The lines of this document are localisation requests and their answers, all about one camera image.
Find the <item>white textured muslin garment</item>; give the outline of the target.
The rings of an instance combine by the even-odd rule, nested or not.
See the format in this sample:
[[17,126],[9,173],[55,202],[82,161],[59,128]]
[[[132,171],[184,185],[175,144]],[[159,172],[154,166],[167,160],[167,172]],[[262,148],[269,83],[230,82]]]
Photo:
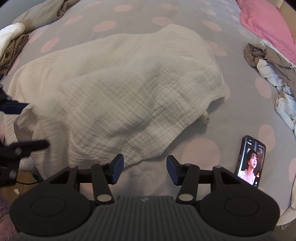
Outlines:
[[168,25],[116,34],[35,59],[14,74],[8,94],[27,103],[4,116],[8,144],[48,140],[32,153],[43,178],[76,165],[125,165],[160,156],[225,96],[211,48],[196,32]]

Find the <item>smartphone showing video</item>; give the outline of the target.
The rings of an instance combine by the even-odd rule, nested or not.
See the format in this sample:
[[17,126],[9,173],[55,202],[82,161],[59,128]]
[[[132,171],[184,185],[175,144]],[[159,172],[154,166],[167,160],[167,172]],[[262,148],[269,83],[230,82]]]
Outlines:
[[259,186],[266,154],[266,145],[245,135],[242,138],[235,174],[254,187]]

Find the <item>brown striped garment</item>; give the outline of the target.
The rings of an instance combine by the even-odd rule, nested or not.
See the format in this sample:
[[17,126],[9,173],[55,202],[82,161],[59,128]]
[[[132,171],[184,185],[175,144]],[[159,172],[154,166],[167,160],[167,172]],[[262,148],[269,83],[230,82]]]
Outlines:
[[29,34],[22,34],[11,40],[1,57],[1,76],[8,75],[9,69],[28,40]]

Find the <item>white fluffy garment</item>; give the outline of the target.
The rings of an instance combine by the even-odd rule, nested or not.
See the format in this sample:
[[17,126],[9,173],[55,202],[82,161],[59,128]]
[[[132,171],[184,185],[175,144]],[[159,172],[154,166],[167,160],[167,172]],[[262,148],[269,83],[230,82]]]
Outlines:
[[0,57],[2,58],[5,49],[8,47],[11,40],[15,39],[25,31],[23,23],[15,23],[6,26],[0,31]]

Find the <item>beige folded garment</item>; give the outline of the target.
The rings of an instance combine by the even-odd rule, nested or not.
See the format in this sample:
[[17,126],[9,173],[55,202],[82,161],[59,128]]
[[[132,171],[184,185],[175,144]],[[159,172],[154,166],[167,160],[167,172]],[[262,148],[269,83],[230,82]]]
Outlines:
[[13,23],[22,23],[24,33],[59,20],[78,0],[48,0],[40,3],[17,17]]

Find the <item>white light-blue crumpled garment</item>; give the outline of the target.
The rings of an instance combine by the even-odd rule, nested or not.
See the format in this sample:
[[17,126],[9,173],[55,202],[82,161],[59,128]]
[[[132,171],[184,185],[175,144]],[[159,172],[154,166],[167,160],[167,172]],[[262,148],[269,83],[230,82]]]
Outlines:
[[265,60],[259,60],[256,68],[261,77],[266,78],[269,83],[276,87],[278,97],[275,99],[275,110],[287,126],[295,131],[295,98],[290,88],[275,74]]

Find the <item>taupe crumpled garment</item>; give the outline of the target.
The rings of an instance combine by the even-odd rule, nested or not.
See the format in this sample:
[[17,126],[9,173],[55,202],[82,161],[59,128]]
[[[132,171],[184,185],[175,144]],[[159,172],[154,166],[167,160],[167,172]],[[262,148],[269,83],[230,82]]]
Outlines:
[[290,88],[295,98],[295,68],[271,48],[248,43],[243,53],[247,63],[256,68],[259,60],[265,60],[275,74]]

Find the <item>pink pillow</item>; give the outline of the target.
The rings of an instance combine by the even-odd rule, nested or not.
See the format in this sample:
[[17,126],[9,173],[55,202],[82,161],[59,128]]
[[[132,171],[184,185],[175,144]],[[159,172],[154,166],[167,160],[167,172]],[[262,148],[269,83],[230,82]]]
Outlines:
[[243,27],[265,39],[295,63],[295,39],[280,11],[268,1],[237,1]]

